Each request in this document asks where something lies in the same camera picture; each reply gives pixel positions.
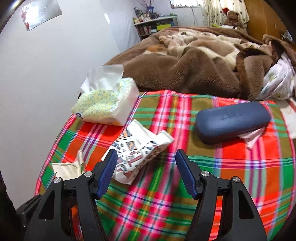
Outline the beige paper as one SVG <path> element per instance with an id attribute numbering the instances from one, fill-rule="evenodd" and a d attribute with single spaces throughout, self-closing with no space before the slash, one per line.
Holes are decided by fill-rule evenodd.
<path id="1" fill-rule="evenodd" d="M 60 177 L 64 181 L 75 179 L 85 173 L 85 162 L 81 150 L 77 152 L 76 159 L 73 163 L 52 163 L 55 177 Z"/>

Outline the printed snack wrapper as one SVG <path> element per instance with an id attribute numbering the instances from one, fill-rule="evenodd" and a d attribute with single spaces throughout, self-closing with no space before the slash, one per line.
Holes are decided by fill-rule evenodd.
<path id="1" fill-rule="evenodd" d="M 117 151 L 117 165 L 112 178 L 131 185 L 140 169 L 174 140 L 165 130 L 155 134 L 138 120 L 132 120 L 109 147 Z"/>

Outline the plaid red green cloth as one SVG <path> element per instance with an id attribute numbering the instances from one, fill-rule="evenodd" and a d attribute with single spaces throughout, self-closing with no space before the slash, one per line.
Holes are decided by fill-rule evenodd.
<path id="1" fill-rule="evenodd" d="M 194 132 L 199 111 L 238 102 L 170 90 L 140 95 L 130 119 L 153 133 L 167 131 L 174 142 L 148 162 L 131 185 L 112 181 L 97 202 L 110 240 L 184 239 L 197 202 L 187 193 L 175 164 L 178 149 L 216 177 L 238 176 L 257 207 L 267 238 L 280 231 L 295 206 L 295 149 L 276 103 L 263 102 L 271 121 L 251 149 L 239 138 L 205 145 Z"/>

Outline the dark blue glasses case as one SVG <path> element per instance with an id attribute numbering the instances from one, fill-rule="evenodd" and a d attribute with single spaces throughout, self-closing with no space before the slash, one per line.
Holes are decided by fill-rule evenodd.
<path id="1" fill-rule="evenodd" d="M 199 111 L 194 131 L 204 144 L 213 145 L 265 128 L 270 121 L 268 110 L 251 101 Z"/>

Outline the green tissue pack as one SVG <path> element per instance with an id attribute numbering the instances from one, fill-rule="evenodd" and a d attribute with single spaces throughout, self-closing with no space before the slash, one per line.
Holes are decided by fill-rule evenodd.
<path id="1" fill-rule="evenodd" d="M 124 66 L 118 64 L 90 69 L 72 113 L 86 122 L 124 126 L 139 90 L 133 78 L 123 74 Z"/>

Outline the white floral duvet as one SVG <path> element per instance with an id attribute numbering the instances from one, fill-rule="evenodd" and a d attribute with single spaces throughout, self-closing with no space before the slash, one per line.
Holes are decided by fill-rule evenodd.
<path id="1" fill-rule="evenodd" d="M 263 87 L 256 100 L 287 100 L 295 90 L 295 70 L 286 52 L 263 78 Z"/>

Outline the brown fleece blanket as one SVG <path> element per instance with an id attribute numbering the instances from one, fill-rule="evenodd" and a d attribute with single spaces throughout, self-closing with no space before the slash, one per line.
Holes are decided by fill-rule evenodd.
<path id="1" fill-rule="evenodd" d="M 244 31 L 215 27 L 170 27 L 152 34 L 109 60 L 124 66 L 140 91 L 256 100 L 263 78 L 286 52 L 295 70 L 295 50 L 264 35 L 259 41 Z"/>

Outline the wooden wardrobe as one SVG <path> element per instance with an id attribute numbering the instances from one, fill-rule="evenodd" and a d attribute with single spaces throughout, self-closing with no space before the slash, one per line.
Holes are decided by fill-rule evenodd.
<path id="1" fill-rule="evenodd" d="M 264 34 L 269 34 L 278 39 L 287 32 L 276 12 L 265 2 L 260 0 L 245 0 L 249 15 L 247 32 L 257 40 L 262 40 Z"/>

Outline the brown teddy bear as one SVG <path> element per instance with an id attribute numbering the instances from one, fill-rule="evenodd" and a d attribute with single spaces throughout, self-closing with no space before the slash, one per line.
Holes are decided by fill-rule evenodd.
<path id="1" fill-rule="evenodd" d="M 239 19 L 239 14 L 229 10 L 228 8 L 223 8 L 222 9 L 223 13 L 226 16 L 226 20 L 224 22 L 224 25 L 231 26 L 232 28 L 237 28 L 237 29 L 243 29 L 243 23 Z"/>

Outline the patterned curtain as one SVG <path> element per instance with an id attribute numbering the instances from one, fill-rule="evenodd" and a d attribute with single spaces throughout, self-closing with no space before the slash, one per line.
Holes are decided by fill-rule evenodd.
<path id="1" fill-rule="evenodd" d="M 241 21 L 243 27 L 246 27 L 250 21 L 244 0 L 204 0 L 201 1 L 201 7 L 205 26 L 223 25 L 229 11 L 238 14 L 238 20 Z"/>

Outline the cluttered shelf unit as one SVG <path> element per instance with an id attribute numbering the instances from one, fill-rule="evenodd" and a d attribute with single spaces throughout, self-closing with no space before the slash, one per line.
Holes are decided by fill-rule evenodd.
<path id="1" fill-rule="evenodd" d="M 143 17 L 134 20 L 134 27 L 137 30 L 140 40 L 144 40 L 150 35 L 163 29 L 178 26 L 177 15 L 162 16 L 156 19 L 147 19 Z"/>

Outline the small window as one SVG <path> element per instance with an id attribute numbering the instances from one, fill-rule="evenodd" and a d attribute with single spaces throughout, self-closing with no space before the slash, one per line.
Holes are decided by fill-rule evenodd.
<path id="1" fill-rule="evenodd" d="M 172 8 L 200 7 L 203 0 L 170 0 Z"/>

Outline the dried branch vase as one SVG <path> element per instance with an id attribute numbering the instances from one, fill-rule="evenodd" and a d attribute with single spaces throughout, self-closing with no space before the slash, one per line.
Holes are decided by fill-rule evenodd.
<path id="1" fill-rule="evenodd" d="M 136 0 L 136 2 L 145 7 L 149 14 L 154 12 L 154 7 L 152 6 L 154 0 Z"/>

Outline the silver wall poster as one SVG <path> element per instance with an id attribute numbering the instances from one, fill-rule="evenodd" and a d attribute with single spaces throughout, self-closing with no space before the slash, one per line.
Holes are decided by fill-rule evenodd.
<path id="1" fill-rule="evenodd" d="M 22 7 L 23 23 L 28 31 L 62 15 L 56 0 L 32 1 Z"/>

